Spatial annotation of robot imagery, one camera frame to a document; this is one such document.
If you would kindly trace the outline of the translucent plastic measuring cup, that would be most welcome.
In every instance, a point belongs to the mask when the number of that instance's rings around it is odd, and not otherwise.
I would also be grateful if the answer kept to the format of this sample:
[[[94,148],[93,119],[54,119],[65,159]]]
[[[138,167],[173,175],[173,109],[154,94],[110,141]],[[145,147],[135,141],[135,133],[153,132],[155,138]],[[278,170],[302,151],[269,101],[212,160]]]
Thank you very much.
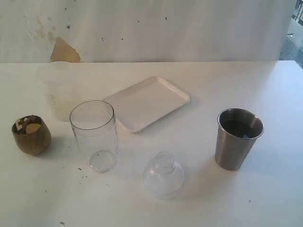
[[[43,84],[53,116],[61,122],[68,122],[71,111],[83,101],[78,87],[79,78],[72,70],[72,63],[55,61],[41,64],[36,77]]]

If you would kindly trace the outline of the stainless steel cup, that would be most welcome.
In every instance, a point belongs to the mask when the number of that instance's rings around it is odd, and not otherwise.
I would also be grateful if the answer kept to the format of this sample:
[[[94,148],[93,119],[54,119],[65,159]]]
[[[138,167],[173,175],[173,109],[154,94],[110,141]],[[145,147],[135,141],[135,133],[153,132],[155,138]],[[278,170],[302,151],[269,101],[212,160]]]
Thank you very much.
[[[215,161],[225,170],[237,171],[263,134],[264,124],[254,113],[241,108],[221,111],[217,122]]]

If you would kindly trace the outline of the white rectangular tray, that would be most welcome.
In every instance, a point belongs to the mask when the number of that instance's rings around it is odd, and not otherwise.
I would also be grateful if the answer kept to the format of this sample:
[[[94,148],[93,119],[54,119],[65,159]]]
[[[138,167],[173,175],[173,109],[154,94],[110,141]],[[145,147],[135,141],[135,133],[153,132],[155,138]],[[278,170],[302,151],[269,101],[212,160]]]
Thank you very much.
[[[122,128],[137,133],[187,104],[190,95],[161,77],[149,77],[104,101],[113,106]]]

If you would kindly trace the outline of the clear plastic shaker body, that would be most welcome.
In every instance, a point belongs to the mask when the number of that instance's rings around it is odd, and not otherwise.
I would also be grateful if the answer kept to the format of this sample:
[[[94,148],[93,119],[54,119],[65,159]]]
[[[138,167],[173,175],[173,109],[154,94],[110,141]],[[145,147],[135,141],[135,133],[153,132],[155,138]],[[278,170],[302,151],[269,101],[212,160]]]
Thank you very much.
[[[89,166],[104,173],[113,169],[118,156],[116,116],[111,104],[90,100],[74,107],[70,124],[79,150]]]

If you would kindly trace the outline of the brown wooden cup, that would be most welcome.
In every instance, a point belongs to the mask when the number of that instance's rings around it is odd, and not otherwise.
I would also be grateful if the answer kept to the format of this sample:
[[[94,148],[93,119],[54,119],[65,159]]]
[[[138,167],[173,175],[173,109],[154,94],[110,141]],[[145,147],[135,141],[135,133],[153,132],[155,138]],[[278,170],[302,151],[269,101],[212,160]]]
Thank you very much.
[[[47,125],[40,116],[37,117],[40,118],[41,127],[31,134],[17,134],[15,123],[11,128],[15,143],[18,148],[23,153],[32,156],[37,156],[47,150],[52,140],[52,136]]]

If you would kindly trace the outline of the clear domed shaker lid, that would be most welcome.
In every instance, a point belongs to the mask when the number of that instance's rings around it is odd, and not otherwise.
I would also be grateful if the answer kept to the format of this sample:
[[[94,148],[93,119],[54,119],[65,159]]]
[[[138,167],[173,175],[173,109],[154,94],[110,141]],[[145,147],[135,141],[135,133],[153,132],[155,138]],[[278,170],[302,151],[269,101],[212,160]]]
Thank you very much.
[[[160,196],[176,193],[183,185],[184,172],[169,152],[160,152],[147,164],[143,181],[149,191]]]

